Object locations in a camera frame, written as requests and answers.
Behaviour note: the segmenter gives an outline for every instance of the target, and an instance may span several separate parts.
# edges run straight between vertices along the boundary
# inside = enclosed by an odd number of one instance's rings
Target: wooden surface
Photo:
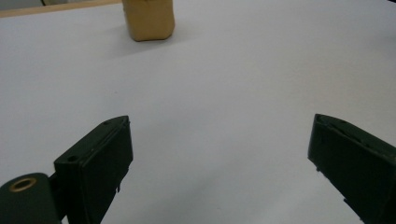
[[[60,5],[53,5],[46,7],[28,7],[28,8],[20,8],[20,9],[11,9],[11,10],[0,11],[0,18],[23,16],[23,15],[45,13],[52,11],[62,11],[62,10],[76,9],[82,7],[99,7],[104,5],[117,4],[120,2],[121,0],[92,0],[87,2],[60,4]]]

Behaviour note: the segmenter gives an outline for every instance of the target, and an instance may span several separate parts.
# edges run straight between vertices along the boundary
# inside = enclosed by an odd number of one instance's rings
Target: tabletop
[[[134,161],[103,223],[353,224],[307,159],[316,113],[396,146],[396,5],[175,0],[134,42],[122,5],[0,19],[0,180],[51,175],[129,115]]]

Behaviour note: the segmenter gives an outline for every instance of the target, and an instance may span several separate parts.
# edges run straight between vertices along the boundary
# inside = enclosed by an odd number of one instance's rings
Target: cylindrical hole
[[[32,187],[37,180],[32,177],[27,177],[24,179],[20,179],[17,182],[13,183],[11,187],[9,187],[9,191],[11,192],[20,192]]]
[[[67,158],[68,161],[76,161],[78,159],[77,156],[71,156],[69,158]]]

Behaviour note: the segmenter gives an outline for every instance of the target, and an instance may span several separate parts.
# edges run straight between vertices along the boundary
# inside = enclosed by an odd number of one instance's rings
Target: tan bottle
[[[133,40],[161,40],[172,35],[175,29],[172,0],[122,0],[122,3]]]

